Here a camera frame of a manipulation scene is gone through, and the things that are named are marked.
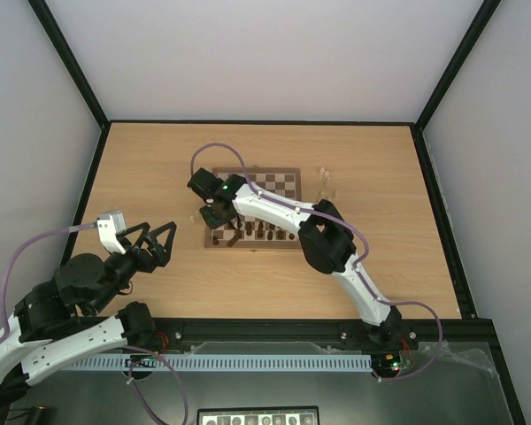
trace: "white wall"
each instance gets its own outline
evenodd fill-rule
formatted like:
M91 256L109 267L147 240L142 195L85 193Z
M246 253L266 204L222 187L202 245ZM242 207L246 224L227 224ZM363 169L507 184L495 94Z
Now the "white wall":
M501 3L425 134L478 312L531 423L531 1Z
M0 281L30 236L73 221L99 129L27 1L0 0ZM14 267L8 306L51 278L65 238Z
M418 118L481 0L49 0L111 119Z

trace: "chessboard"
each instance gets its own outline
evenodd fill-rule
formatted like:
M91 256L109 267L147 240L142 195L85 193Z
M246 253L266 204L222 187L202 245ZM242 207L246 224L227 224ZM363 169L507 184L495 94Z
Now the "chessboard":
M212 173L222 180L230 174L242 174L241 168L213 168ZM301 200L301 170L299 168L248 169L248 176L260 188L289 199ZM236 220L220 228L206 229L205 248L228 248L236 250L278 250L301 249L297 235L267 221L255 217L240 216L242 226L238 229Z

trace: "black metal frame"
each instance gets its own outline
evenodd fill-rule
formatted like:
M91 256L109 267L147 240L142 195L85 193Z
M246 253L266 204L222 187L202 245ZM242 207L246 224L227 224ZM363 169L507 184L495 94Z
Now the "black metal frame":
M104 146L112 123L120 122L145 122L145 123L173 123L173 124L249 124L249 125L313 125L313 126L407 126L412 131L415 149L419 158L419 164L429 201L435 216L436 226L441 237L442 248L450 271L450 278L456 293L458 306L462 316L461 320L444 320L442 327L444 336L449 341L459 342L486 342L492 352L496 369L500 374L504 394L515 423L525 423L519 401L512 386L502 354L496 330L492 321L477 318L472 300L472 294L466 281L466 276L458 249L454 241L450 221L443 203L443 198L436 180L435 170L428 154L423 130L451 83L456 78L458 71L478 41L480 34L487 26L491 16L495 12L501 0L484 0L476 13L464 38L455 51L450 63L442 74L435 90L429 98L425 108L416 123L413 122L379 122L379 121L283 121L283 120L109 120L96 96L90 87L81 67L72 53L61 29L53 17L45 0L27 0L33 8L35 15L49 36L53 46L63 60L74 83L81 92L89 109L95 116L98 126L101 128L96 152L90 166L85 187L82 191L77 212L73 224L81 223L90 192L95 180L96 171L99 167ZM76 236L69 237L63 263L70 259ZM97 321L98 318L86 321ZM170 348L185 350L192 344L200 344L203 341L310 341L321 346L331 345L340 349L365 349L365 342L356 338L354 329L358 327L358 321L268 321L268 320L196 320L196 319L167 319L156 318L156 325L164 329L167 335L173 336L176 332L181 333L181 340L173 340ZM405 320L402 323L403 333L411 331L417 334L420 341L432 341L437 338L437 329L434 321L428 320ZM346 339L341 339L342 332L347 333Z

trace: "wooden tabletop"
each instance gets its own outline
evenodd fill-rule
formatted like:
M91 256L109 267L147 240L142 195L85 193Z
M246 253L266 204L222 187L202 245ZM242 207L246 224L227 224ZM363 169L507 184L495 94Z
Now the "wooden tabletop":
M319 181L325 167L336 207L370 242L363 264L380 291L460 317L409 128L133 123L112 124L83 222L121 209L130 227L173 220L178 230L169 265L137 274L133 294L116 297L103 314L137 300L160 317L358 317L336 279L310 268L299 250L204 248L204 223L190 219L202 203L186 184L192 153L217 141L235 147L248 166L300 168L304 201L316 202L326 189ZM197 158L200 166L238 163L211 148ZM79 235L73 255L82 252L107 257L94 231ZM400 310L405 318L431 317L419 307Z

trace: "white robotic arm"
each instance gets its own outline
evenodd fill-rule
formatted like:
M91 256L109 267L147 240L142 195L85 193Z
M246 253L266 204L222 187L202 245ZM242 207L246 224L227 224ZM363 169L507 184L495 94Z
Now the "white robotic arm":
M207 203L200 212L210 228L217 228L243 215L265 220L298 235L306 261L340 282L354 301L364 323L376 327L383 339L398 325L401 314L395 307L381 302L386 298L359 263L352 233L338 223L312 214L324 213L341 220L330 202L321 201L313 205L265 190L256 193L239 175L231 174L223 182L203 168L193 174L187 186Z
M170 222L155 230L148 223L126 228L122 213L101 214L96 222L106 261L81 254L56 270L49 282L36 285L19 303L0 342L0 406L22 397L59 369L99 352L124 345L146 345L155 333L148 306L133 302L118 314L82 330L76 311L96 316L136 272L151 273L171 258L176 230ZM135 243L126 236L141 234ZM165 243L157 237L169 231Z
M243 184L235 193L236 198L232 203L238 214L247 217L256 217L267 221L275 226L286 229L294 235L298 235L299 230L301 229L301 224L309 220L311 217L309 213L301 212L301 210L311 210L314 207L311 203L294 201L267 192L268 198L277 198L286 204L299 208L298 210L290 210L269 199L256 195L247 183ZM360 281L356 271L363 275L372 288L372 291L377 296L381 297L381 299L385 299L360 263L356 264L355 271L353 265L357 262L357 259L357 253L352 253L344 264L344 270L342 272L334 271L331 275L340 282L344 290L346 290L348 295L352 298L362 321L370 325L380 326L380 324L388 318L390 307L375 299L372 294L368 292L366 286Z

